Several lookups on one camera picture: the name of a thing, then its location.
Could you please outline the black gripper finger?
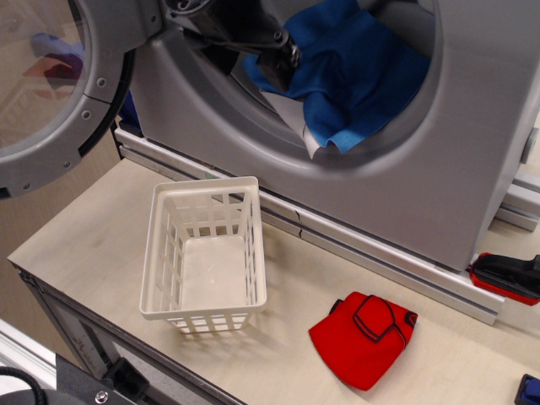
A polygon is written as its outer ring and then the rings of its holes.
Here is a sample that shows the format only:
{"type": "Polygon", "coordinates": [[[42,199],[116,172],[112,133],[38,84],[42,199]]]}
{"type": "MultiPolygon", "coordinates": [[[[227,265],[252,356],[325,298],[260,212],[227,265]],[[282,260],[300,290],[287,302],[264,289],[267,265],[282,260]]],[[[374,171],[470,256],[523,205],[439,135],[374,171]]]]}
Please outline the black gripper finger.
{"type": "Polygon", "coordinates": [[[231,75],[240,56],[238,51],[212,43],[205,43],[201,53],[206,62],[225,76],[231,75]]]}
{"type": "Polygon", "coordinates": [[[286,92],[300,64],[301,51],[293,41],[279,49],[264,51],[256,61],[267,81],[279,92],[286,92]]]}

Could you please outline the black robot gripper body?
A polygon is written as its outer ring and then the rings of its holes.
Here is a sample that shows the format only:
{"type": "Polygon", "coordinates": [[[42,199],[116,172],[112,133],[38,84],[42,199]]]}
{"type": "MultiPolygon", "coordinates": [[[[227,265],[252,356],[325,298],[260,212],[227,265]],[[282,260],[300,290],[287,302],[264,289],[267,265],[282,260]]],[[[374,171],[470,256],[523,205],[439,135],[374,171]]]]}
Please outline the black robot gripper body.
{"type": "Polygon", "coordinates": [[[196,48],[220,46],[256,55],[294,49],[289,32],[260,1],[167,1],[165,5],[167,18],[196,48]]]}

